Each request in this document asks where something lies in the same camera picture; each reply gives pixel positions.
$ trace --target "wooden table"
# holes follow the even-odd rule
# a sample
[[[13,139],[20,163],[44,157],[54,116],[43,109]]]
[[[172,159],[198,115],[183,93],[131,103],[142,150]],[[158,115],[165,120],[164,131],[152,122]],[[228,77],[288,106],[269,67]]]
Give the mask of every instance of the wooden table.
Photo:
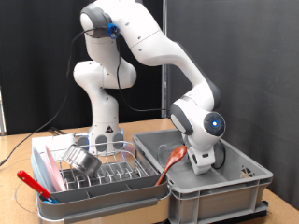
[[[124,139],[132,141],[133,133],[150,132],[173,129],[169,119],[156,119],[132,123],[122,123]],[[89,128],[64,130],[66,133],[87,132]],[[18,134],[0,137],[0,160],[5,158],[27,134]],[[36,133],[34,137],[50,136],[50,133]],[[34,224],[37,223],[36,214],[29,213],[18,206],[14,198],[14,192],[21,181],[16,176],[19,170],[29,174],[33,173],[30,162],[31,138],[20,145],[12,154],[6,164],[0,167],[0,222],[9,224]],[[266,189],[263,200],[269,202],[268,215],[258,217],[243,224],[296,224],[299,223],[299,212],[277,195]],[[36,212],[35,192],[22,184],[18,189],[18,202],[33,213]]]

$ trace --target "crate handle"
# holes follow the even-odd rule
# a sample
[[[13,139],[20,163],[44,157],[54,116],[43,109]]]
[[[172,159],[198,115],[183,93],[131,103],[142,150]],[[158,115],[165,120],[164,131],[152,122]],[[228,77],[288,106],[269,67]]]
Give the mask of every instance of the crate handle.
[[[125,203],[125,204],[105,207],[90,212],[79,213],[72,216],[66,216],[64,217],[64,224],[71,224],[75,222],[85,221],[88,219],[110,216],[122,212],[128,212],[139,208],[150,207],[156,205],[157,203],[158,203],[158,199],[152,198],[152,199],[142,200],[134,203]]]

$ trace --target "pink item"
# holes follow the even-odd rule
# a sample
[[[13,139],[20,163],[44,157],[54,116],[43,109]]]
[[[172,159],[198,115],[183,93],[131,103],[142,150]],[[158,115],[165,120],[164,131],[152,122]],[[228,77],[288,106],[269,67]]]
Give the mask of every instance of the pink item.
[[[56,191],[66,191],[64,180],[60,174],[58,166],[56,164],[55,159],[53,158],[52,154],[50,153],[48,147],[46,146],[46,153],[44,156],[44,162],[47,168],[47,171],[50,176],[50,180],[55,187]]]

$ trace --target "red utensil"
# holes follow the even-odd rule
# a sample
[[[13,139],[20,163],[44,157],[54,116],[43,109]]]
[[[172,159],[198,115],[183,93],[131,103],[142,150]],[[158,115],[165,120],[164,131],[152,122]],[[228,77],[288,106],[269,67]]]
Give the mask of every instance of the red utensil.
[[[162,182],[164,176],[166,175],[170,167],[172,167],[175,163],[180,161],[185,156],[186,153],[187,153],[187,148],[185,146],[179,146],[171,153],[168,159],[168,163],[165,166],[164,171],[162,172],[155,186],[160,185],[160,183]]]
[[[50,193],[40,186],[31,176],[29,176],[24,171],[19,171],[17,173],[17,176],[19,179],[21,179],[23,182],[25,182],[28,186],[30,186],[32,189],[36,190],[37,193],[39,193],[41,196],[43,196],[45,199],[47,199],[51,203],[59,203],[56,199],[53,198],[53,196],[50,195]]]

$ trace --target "metal cup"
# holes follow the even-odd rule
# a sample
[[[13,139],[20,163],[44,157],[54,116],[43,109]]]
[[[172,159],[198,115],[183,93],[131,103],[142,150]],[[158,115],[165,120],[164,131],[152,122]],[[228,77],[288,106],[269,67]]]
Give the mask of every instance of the metal cup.
[[[95,176],[102,162],[82,147],[73,144],[63,155],[63,160],[88,176]]]

